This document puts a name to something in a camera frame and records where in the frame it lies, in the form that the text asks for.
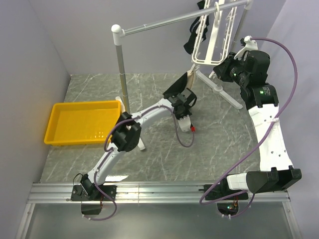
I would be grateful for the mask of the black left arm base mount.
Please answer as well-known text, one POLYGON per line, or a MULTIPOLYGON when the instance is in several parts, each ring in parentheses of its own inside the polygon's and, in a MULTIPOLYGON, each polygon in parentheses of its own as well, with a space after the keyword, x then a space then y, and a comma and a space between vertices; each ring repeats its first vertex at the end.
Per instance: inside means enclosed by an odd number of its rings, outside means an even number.
MULTIPOLYGON (((115 200, 117 186, 116 185, 100 185, 100 189, 107 194, 112 200, 115 200)), ((86 202, 86 201, 111 201, 104 194, 102 194, 96 188, 93 195, 88 196, 81 185, 74 185, 71 193, 71 201, 74 202, 86 202)))

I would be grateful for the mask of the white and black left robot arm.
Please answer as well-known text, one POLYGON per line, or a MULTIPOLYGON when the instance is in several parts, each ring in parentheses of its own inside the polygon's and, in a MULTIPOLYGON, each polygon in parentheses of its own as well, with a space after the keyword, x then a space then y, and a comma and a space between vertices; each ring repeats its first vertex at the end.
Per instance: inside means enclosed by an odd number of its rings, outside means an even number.
POLYGON ((181 93, 164 95, 164 98, 157 103, 137 113, 122 113, 107 135, 104 144, 105 153, 96 166, 81 178, 83 195, 89 200, 96 200, 100 196, 102 190, 99 186, 105 183, 114 165, 126 152, 138 146, 142 130, 156 121, 172 116, 175 129, 180 128, 183 132, 194 133, 195 128, 190 121, 190 109, 196 100, 195 93, 186 88, 181 93))

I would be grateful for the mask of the white clip hanger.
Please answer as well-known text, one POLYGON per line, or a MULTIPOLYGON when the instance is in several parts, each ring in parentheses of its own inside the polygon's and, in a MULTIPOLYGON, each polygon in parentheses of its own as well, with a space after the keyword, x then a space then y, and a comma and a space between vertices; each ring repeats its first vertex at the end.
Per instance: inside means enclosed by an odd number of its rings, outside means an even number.
POLYGON ((231 45, 236 12, 237 7, 235 6, 200 16, 199 33, 195 40, 194 51, 191 54, 190 71, 195 71, 200 66, 214 67, 226 58, 231 45), (209 17, 208 32, 206 40, 201 41, 207 17, 209 17))

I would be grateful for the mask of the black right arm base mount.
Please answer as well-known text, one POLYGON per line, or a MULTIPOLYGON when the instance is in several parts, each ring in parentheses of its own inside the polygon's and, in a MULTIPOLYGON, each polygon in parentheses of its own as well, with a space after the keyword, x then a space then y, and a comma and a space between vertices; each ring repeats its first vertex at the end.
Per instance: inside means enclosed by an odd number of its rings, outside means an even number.
POLYGON ((218 184, 212 191, 210 191, 207 196, 205 196, 206 201, 213 201, 222 197, 226 197, 224 200, 248 200, 248 193, 242 190, 231 190, 228 186, 221 186, 218 184))

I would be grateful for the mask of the black underwear with beige waistband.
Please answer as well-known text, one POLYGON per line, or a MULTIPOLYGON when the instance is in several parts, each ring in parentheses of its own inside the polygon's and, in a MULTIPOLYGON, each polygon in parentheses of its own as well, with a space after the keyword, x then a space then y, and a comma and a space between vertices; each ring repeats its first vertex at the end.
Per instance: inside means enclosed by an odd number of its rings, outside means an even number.
POLYGON ((182 93, 186 88, 191 89, 194 79, 195 73, 193 71, 187 71, 163 93, 163 97, 168 99, 169 97, 182 93))

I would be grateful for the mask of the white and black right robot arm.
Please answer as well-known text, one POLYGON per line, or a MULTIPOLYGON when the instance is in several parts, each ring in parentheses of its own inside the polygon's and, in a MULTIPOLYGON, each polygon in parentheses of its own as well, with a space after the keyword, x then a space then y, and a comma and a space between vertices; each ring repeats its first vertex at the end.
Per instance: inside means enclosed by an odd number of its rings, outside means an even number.
POLYGON ((226 177, 220 195, 231 199, 238 190, 251 193, 284 191, 302 178, 290 160, 284 143, 279 113, 279 100, 274 86, 266 82, 270 56, 259 50, 246 50, 241 57, 230 52, 214 67, 218 79, 234 82, 254 126, 260 146, 260 169, 226 177))

